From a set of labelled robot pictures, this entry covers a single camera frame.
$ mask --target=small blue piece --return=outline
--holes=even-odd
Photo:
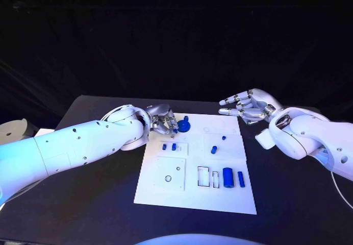
[[[213,147],[211,147],[211,150],[210,150],[210,153],[214,154],[214,153],[216,153],[216,150],[217,150],[217,147],[213,146]]]
[[[233,170],[229,167],[223,168],[223,186],[233,188]]]
[[[237,172],[237,177],[239,177],[240,187],[245,187],[243,178],[242,178],[242,172]]]
[[[184,119],[178,121],[178,132],[184,133],[190,130],[188,117],[184,116]]]

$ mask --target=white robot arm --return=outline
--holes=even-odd
[[[236,102],[236,109],[221,108],[220,114],[239,116],[247,125],[260,120],[269,122],[255,139],[263,149],[273,146],[286,156],[301,159],[312,156],[335,174],[353,180],[353,124],[331,122],[318,113],[283,108],[260,89],[252,89],[219,102]]]
[[[100,120],[0,145],[0,205],[50,175],[96,161],[118,149],[126,151],[144,145],[149,131],[172,135],[177,129],[167,104],[145,110],[125,105]]]

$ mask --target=screw hole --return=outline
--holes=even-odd
[[[347,162],[347,157],[345,157],[345,156],[341,157],[340,162],[341,162],[341,163],[345,163],[345,162]]]

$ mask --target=robotic hand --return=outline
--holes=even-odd
[[[0,205],[50,175],[86,165],[118,149],[126,151],[144,145],[149,131],[174,135],[177,129],[168,104],[144,110],[125,105],[100,120],[0,145]]]
[[[263,149],[276,146],[296,160],[309,155],[331,172],[353,180],[353,124],[331,122],[309,110],[283,108],[256,88],[219,102],[229,103],[236,103],[236,109],[221,108],[220,114],[239,116],[247,125],[269,122],[255,136]]]

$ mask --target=black table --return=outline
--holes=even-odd
[[[217,114],[210,102],[80,96],[56,129],[93,119],[116,106],[168,103],[180,113]],[[50,176],[0,211],[0,238],[46,244],[134,244],[154,237],[206,233],[263,244],[353,244],[353,210],[330,172],[305,157],[263,150],[255,135],[266,122],[239,121],[257,215],[134,204],[145,147],[118,151]],[[348,200],[353,182],[335,177]]]

